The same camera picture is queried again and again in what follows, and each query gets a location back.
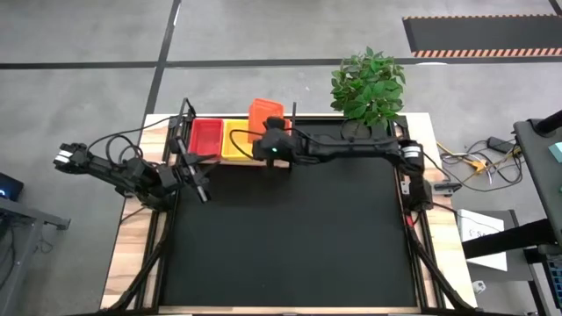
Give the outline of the black side table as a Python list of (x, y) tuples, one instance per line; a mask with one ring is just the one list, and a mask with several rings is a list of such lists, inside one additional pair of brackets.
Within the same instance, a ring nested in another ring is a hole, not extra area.
[(530, 171), (547, 219), (553, 226), (562, 226), (562, 163), (558, 163), (548, 147), (562, 142), (562, 127), (548, 137), (538, 134), (530, 118), (514, 123), (519, 147)]

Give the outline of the black support beam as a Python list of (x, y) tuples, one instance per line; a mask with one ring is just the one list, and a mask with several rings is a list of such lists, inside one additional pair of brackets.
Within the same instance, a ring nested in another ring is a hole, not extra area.
[(466, 259), (540, 245), (562, 246), (562, 226), (541, 219), (462, 243)]

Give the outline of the black round pole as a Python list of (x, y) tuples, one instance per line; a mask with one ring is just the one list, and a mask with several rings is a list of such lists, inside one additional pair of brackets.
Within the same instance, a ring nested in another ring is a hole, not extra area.
[(553, 113), (547, 118), (535, 120), (532, 122), (532, 125), (536, 133), (548, 137), (562, 127), (562, 110)]

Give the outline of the red plastic basket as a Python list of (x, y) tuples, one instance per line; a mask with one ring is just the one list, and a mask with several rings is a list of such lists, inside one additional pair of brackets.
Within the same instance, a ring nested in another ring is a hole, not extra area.
[(220, 155), (223, 140), (223, 120), (195, 118), (191, 124), (189, 153)]

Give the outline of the yellow plastic basket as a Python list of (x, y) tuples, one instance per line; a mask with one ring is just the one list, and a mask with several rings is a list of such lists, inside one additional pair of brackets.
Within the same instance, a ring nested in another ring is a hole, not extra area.
[(232, 134), (234, 143), (246, 154), (251, 155), (253, 144), (248, 141), (248, 133), (246, 131), (249, 127), (249, 122), (246, 119), (232, 119), (225, 118), (223, 120), (223, 141), (221, 148), (221, 158), (227, 161), (237, 161), (245, 162), (249, 161), (249, 158), (242, 153), (233, 144), (230, 139), (231, 131), (234, 130)]

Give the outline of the potted green plant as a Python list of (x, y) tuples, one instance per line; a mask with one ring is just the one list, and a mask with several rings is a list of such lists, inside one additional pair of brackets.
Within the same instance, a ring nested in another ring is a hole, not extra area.
[(386, 129), (404, 107), (404, 68), (392, 56), (367, 47), (344, 58), (331, 75), (331, 108), (344, 116), (345, 140), (371, 138), (374, 128)]

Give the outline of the grey metal table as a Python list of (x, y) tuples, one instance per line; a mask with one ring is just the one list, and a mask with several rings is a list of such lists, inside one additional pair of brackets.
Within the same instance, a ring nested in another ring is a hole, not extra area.
[(71, 220), (0, 197), (0, 316), (11, 316), (44, 225), (67, 230)]

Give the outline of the black metal side frame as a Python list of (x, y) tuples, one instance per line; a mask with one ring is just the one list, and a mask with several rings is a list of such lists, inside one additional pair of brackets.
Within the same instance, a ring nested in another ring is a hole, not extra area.
[[(440, 171), (442, 164), (429, 114), (417, 112), (405, 113), (403, 116), (407, 122), (409, 137), (424, 146), (424, 153), (427, 155), (425, 178), (431, 183), (444, 181), (445, 175)], [(433, 256), (436, 265), (453, 289), (468, 305), (475, 307), (477, 301), (451, 199), (435, 194), (433, 201), (436, 206), (424, 212), (423, 217), (416, 221), (415, 231), (420, 241), (431, 243), (426, 247), (426, 251)], [(418, 274), (416, 294), (419, 305), (452, 307), (451, 302), (437, 289), (437, 284), (433, 282), (429, 271), (419, 258), (414, 261), (414, 271)]]
[[(149, 114), (140, 131), (139, 145), (149, 162), (173, 164), (169, 140), (189, 135), (194, 110), (186, 98), (178, 114)], [(171, 221), (166, 212), (156, 212), (128, 197), (119, 217), (118, 233), (105, 281), (100, 311), (107, 314), (158, 313), (162, 264), (170, 244)]]

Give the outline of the wooden shelf board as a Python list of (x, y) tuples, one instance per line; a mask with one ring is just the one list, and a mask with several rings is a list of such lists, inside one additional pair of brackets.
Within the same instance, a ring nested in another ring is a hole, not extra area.
[(211, 158), (210, 160), (205, 161), (205, 163), (216, 162), (216, 161), (220, 161), (221, 164), (226, 164), (226, 165), (239, 165), (239, 166), (265, 166), (266, 165), (265, 162), (260, 162), (251, 159), (245, 162), (227, 161), (221, 158), (221, 151), (220, 151), (220, 155), (217, 155), (217, 158)]

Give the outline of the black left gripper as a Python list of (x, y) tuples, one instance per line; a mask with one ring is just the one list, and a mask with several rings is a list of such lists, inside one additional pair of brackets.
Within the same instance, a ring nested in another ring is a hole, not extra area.
[(208, 158), (217, 158), (217, 155), (180, 154), (179, 162), (171, 166), (165, 165), (164, 192), (170, 194), (189, 185), (196, 191), (202, 203), (208, 202), (209, 195), (205, 188), (208, 183), (206, 176), (220, 165), (220, 161), (201, 163)]

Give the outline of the black power adapter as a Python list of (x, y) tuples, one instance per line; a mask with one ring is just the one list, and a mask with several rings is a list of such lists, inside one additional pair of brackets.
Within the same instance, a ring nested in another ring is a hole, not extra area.
[(486, 147), (499, 153), (507, 154), (512, 149), (513, 144), (510, 141), (489, 137), (486, 140)]

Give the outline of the black hazard striped floor mat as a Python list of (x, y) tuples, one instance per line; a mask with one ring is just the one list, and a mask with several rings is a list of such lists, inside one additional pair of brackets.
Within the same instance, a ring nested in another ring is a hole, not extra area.
[(408, 16), (402, 19), (416, 58), (562, 56), (562, 16)]

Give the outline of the black table mat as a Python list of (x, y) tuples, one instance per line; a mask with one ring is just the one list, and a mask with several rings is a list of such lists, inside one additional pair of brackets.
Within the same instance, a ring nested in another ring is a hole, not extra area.
[(160, 302), (207, 307), (413, 307), (391, 151), (289, 169), (219, 165), (182, 190)]

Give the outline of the orange plastic basket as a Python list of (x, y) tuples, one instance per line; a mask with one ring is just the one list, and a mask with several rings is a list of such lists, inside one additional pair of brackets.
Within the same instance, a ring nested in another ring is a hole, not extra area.
[(249, 107), (249, 143), (259, 140), (261, 134), (265, 133), (265, 122), (268, 117), (278, 117), (284, 121), (283, 127), (287, 127), (287, 120), (284, 119), (285, 107), (269, 99), (255, 98)]

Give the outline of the white cardboard box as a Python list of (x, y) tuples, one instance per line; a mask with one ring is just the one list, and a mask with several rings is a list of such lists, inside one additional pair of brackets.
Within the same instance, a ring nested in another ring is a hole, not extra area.
[[(458, 230), (462, 242), (471, 241), (486, 235), (503, 232), (505, 222), (503, 219), (461, 209), (458, 210)], [(508, 270), (505, 252), (475, 257), (467, 261), (491, 269)]]

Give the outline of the black clamp bracket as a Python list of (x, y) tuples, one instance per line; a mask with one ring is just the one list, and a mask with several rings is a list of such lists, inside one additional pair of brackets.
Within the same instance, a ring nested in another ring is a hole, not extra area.
[(432, 193), (435, 195), (452, 196), (457, 190), (463, 187), (461, 183), (439, 182), (432, 183)]

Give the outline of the black device with blue light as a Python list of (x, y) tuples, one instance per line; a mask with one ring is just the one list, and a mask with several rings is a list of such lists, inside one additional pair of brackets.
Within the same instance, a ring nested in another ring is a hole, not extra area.
[(24, 187), (18, 179), (0, 172), (0, 198), (18, 202)]

